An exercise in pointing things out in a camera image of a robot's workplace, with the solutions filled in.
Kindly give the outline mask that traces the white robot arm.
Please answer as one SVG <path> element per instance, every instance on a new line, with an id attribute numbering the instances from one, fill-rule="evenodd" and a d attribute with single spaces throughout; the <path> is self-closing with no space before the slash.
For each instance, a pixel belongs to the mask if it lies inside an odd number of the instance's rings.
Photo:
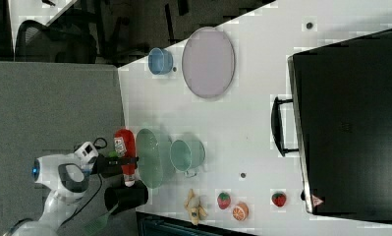
<path id="1" fill-rule="evenodd" d="M 50 190 L 42 215 L 38 220 L 20 220 L 3 236 L 58 236 L 60 226 L 79 212 L 91 174 L 103 172 L 108 166 L 130 165 L 136 169 L 137 157 L 107 158 L 98 150 L 94 143 L 85 142 L 73 153 L 36 158 L 31 169 L 33 181 Z"/>

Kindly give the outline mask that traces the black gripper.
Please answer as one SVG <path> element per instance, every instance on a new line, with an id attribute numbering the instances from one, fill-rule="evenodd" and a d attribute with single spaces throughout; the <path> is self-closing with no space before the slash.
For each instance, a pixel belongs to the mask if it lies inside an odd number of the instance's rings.
<path id="1" fill-rule="evenodd" d="M 138 161 L 138 157 L 123 157 L 120 159 L 121 165 L 137 164 Z M 106 157 L 100 154 L 93 164 L 91 174 L 100 174 L 103 178 L 122 174 L 120 163 L 117 157 Z"/>

